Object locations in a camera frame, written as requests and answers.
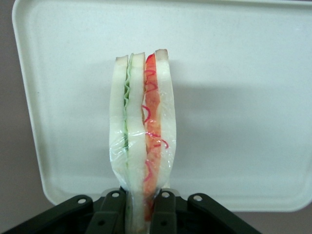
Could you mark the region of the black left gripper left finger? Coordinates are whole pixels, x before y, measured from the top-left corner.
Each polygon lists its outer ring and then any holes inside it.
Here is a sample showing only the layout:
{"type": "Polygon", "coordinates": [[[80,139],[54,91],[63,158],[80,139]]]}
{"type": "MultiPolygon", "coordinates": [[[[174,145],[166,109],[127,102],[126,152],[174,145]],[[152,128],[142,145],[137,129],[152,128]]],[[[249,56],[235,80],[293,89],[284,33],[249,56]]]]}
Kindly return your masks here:
{"type": "Polygon", "coordinates": [[[94,213],[89,223],[91,234],[124,234],[126,192],[122,188],[104,191],[94,202],[94,213]]]}

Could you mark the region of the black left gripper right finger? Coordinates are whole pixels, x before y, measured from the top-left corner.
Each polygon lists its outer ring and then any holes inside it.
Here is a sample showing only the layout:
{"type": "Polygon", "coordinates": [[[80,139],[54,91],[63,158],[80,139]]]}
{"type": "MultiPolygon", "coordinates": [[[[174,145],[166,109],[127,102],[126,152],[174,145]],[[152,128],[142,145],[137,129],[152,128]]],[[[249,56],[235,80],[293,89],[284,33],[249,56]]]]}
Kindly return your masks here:
{"type": "Polygon", "coordinates": [[[179,192],[174,189],[161,189],[155,197],[154,211],[150,224],[150,234],[176,234],[176,197],[179,192]]]}

